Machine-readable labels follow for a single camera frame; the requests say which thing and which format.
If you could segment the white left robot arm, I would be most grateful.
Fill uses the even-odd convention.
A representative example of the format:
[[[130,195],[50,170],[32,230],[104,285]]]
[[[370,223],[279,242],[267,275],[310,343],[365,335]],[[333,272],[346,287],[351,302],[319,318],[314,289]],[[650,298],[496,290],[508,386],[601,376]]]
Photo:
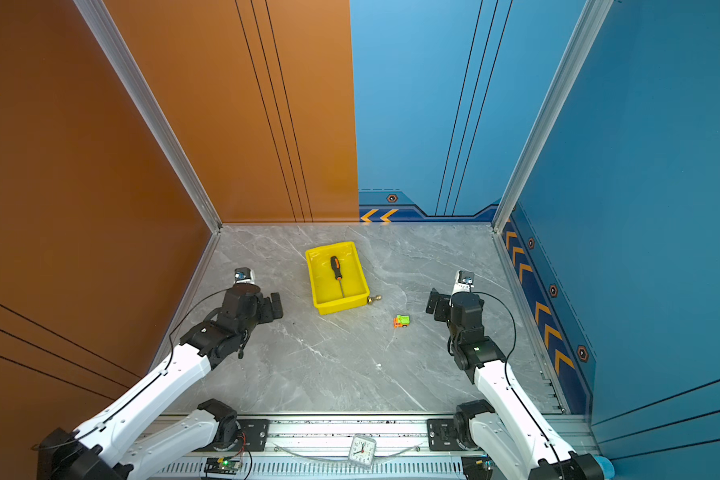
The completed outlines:
[[[58,428],[39,445],[40,479],[147,479],[206,446],[243,449],[237,412],[211,399],[161,431],[142,434],[182,393],[229,356],[242,358],[256,326],[284,315],[279,293],[269,296],[243,281],[178,340],[168,356],[97,415],[67,432]]]

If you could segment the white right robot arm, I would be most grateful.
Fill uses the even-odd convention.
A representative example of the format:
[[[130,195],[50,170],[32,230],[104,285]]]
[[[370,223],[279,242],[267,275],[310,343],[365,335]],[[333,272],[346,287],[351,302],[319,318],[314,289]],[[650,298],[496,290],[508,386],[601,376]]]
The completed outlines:
[[[483,395],[456,408],[458,441],[480,449],[507,479],[612,479],[602,456],[578,453],[533,404],[517,382],[509,356],[484,333],[484,300],[467,289],[450,295],[433,289],[426,312],[449,330],[447,348],[459,370]]]

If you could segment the orange black handled screwdriver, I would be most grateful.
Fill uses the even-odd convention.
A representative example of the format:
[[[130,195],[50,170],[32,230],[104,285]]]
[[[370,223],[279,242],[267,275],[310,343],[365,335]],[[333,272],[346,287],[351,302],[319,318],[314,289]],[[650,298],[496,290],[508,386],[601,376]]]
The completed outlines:
[[[334,278],[339,286],[341,297],[344,298],[345,291],[344,291],[344,287],[343,287],[343,274],[341,271],[341,263],[340,263],[339,258],[337,256],[331,256],[330,257],[330,265],[331,265],[331,269],[334,274]]]

